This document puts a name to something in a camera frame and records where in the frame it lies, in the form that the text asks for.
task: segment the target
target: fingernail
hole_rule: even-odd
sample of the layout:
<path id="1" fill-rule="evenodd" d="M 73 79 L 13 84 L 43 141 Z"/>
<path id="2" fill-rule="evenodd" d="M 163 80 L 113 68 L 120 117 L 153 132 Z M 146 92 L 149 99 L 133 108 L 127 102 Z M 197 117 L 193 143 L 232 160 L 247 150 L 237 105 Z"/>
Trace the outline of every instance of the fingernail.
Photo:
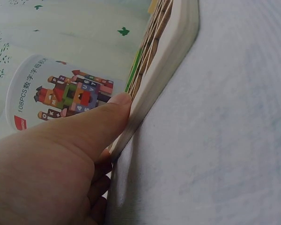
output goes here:
<path id="1" fill-rule="evenodd" d="M 108 103 L 115 103 L 118 105 L 126 105 L 131 103 L 131 97 L 128 93 L 120 93 L 109 99 Z"/>

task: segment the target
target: hand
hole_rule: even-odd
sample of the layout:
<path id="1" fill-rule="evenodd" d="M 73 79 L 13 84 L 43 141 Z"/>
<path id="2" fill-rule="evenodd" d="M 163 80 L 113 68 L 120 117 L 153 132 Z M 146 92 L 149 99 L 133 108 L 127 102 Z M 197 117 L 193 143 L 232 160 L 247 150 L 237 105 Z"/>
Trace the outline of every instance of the hand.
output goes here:
<path id="1" fill-rule="evenodd" d="M 104 149 L 124 130 L 128 94 L 0 141 L 0 225 L 104 222 L 111 170 Z"/>

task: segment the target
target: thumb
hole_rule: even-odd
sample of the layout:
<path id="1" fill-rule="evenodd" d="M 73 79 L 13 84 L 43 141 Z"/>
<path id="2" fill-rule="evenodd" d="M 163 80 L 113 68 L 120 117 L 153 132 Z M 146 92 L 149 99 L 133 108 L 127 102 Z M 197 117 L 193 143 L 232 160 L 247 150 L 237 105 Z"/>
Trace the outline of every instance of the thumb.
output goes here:
<path id="1" fill-rule="evenodd" d="M 52 120 L 36 127 L 43 135 L 67 148 L 79 148 L 94 162 L 125 129 L 131 97 L 121 93 L 103 106 L 71 117 Z"/>

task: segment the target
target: red logo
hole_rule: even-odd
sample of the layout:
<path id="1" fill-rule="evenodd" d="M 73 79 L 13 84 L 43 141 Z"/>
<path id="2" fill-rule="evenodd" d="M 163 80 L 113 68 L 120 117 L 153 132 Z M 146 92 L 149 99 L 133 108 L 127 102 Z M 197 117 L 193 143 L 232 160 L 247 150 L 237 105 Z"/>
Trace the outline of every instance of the red logo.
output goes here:
<path id="1" fill-rule="evenodd" d="M 18 130 L 26 130 L 27 129 L 26 120 L 22 119 L 21 117 L 15 116 L 15 127 Z"/>

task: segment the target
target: gray fabric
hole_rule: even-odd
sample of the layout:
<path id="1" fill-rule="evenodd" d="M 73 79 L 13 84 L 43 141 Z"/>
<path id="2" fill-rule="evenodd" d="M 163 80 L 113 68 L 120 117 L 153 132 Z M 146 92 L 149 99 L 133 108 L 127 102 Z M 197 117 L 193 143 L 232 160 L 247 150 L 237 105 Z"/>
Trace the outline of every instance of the gray fabric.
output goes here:
<path id="1" fill-rule="evenodd" d="M 281 0 L 201 0 L 200 14 L 115 166 L 107 224 L 281 225 Z"/>

